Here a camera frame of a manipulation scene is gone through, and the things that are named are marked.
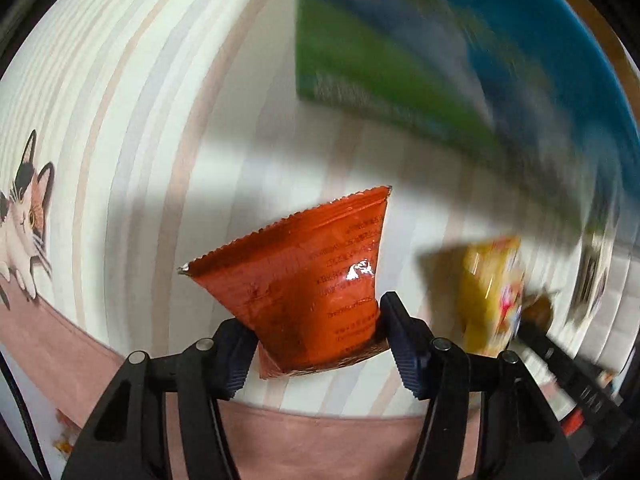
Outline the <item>yellow panda crisps bag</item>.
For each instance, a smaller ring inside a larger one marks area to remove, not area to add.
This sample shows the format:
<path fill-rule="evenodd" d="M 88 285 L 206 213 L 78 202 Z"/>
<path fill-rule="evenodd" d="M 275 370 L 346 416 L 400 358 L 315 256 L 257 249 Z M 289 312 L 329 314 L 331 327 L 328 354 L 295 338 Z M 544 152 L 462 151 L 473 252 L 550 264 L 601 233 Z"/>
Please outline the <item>yellow panda crisps bag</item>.
<path fill-rule="evenodd" d="M 466 352 L 494 358 L 514 336 L 525 278 L 520 247 L 509 236 L 465 248 L 457 312 Z"/>

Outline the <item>orange snack packet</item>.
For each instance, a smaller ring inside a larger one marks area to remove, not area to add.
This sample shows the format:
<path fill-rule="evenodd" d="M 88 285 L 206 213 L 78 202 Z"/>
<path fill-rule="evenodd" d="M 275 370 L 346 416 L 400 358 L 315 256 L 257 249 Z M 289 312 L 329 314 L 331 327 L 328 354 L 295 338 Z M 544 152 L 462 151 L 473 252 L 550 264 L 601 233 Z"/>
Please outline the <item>orange snack packet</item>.
<path fill-rule="evenodd" d="M 180 268 L 258 339 L 261 378 L 335 370 L 387 348 L 375 296 L 390 188 L 296 212 Z"/>

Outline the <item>white quilted chair right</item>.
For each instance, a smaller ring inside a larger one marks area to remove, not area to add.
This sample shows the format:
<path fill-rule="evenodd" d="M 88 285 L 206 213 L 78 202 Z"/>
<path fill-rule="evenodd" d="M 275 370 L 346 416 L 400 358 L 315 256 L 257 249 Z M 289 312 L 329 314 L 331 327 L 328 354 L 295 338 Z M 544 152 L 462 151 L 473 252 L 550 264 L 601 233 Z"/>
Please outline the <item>white quilted chair right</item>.
<path fill-rule="evenodd" d="M 608 280 L 579 355 L 612 375 L 625 367 L 639 333 L 639 258 L 613 252 Z"/>

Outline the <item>brown round pastry packet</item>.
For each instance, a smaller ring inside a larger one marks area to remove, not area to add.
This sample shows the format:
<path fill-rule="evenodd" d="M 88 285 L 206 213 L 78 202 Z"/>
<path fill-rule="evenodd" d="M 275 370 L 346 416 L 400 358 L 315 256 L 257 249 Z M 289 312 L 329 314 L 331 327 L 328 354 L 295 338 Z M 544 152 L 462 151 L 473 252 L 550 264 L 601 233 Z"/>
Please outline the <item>brown round pastry packet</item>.
<path fill-rule="evenodd" d="M 547 333 L 553 322 L 552 297 L 548 292 L 531 294 L 524 298 L 521 320 L 534 324 L 538 330 Z"/>

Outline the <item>striped cat table mat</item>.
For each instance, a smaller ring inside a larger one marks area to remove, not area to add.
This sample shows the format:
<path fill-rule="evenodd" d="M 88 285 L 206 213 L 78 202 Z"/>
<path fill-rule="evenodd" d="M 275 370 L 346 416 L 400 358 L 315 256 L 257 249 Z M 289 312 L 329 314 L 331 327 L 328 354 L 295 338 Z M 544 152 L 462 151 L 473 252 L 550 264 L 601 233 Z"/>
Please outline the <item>striped cat table mat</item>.
<path fill-rule="evenodd" d="M 468 155 L 296 90 L 297 0 L 58 0 L 1 79 L 1 341 L 82 424 L 122 358 L 178 351 L 228 315 L 178 266 L 296 211 L 386 185 L 376 270 L 451 335 L 457 244 L 514 234 L 568 318 L 585 222 Z"/>

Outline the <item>cardboard milk box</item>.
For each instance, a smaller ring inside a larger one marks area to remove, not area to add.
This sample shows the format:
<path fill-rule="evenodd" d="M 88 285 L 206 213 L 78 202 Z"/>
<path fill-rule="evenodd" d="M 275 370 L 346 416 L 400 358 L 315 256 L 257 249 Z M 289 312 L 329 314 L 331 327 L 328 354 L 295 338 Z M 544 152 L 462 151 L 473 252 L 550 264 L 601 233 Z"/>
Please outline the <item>cardboard milk box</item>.
<path fill-rule="evenodd" d="M 566 0 L 297 0 L 296 90 L 455 148 L 586 222 L 639 201 L 639 127 Z"/>

